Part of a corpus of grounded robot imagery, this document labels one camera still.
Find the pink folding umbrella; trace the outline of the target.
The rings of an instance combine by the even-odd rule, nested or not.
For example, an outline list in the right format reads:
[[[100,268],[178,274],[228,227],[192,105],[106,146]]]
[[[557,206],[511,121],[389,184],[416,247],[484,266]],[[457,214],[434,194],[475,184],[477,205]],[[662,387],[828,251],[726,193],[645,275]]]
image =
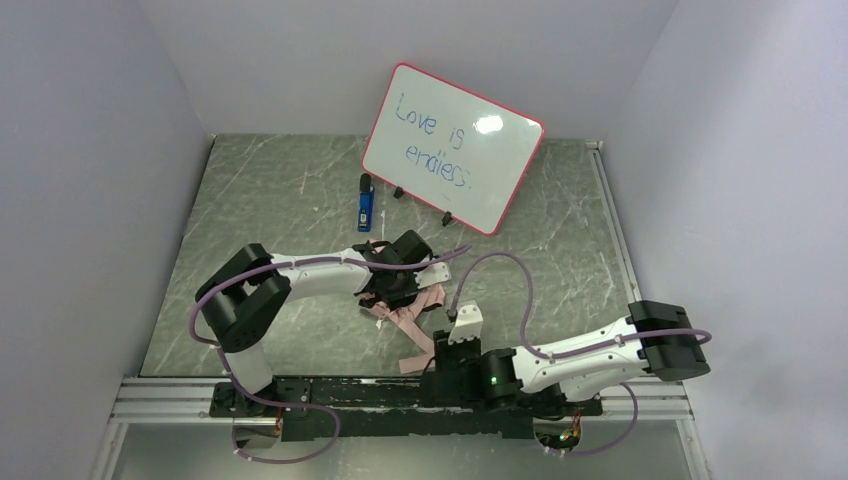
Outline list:
[[[392,265],[411,265],[434,260],[431,247],[413,231],[397,240],[367,241],[354,247],[368,262]],[[417,324],[419,316],[444,305],[446,293],[439,282],[421,286],[416,275],[424,268],[413,270],[382,270],[372,273],[364,289],[357,293],[359,306],[379,320],[397,326],[422,353],[399,361],[402,374],[424,370],[434,356],[434,341]]]

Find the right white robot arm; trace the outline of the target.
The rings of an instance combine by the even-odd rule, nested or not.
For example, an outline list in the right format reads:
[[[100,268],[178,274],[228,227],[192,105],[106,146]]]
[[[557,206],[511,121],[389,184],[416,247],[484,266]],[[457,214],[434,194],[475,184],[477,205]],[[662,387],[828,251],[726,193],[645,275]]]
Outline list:
[[[438,331],[420,380],[422,404],[562,418],[643,374],[677,382],[709,373],[702,346],[711,338],[683,307],[648,300],[606,326],[544,345],[484,351],[478,336]]]

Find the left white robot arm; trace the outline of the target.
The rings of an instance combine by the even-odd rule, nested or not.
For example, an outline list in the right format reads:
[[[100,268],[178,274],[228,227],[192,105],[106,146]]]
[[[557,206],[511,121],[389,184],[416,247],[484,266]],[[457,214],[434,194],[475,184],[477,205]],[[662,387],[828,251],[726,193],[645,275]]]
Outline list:
[[[438,267],[431,247],[408,230],[393,242],[366,241],[325,255],[272,255],[248,244],[195,294],[227,362],[249,393],[267,398],[273,375],[262,340],[287,302],[350,294],[360,307],[402,323],[443,305],[442,281],[421,274]]]

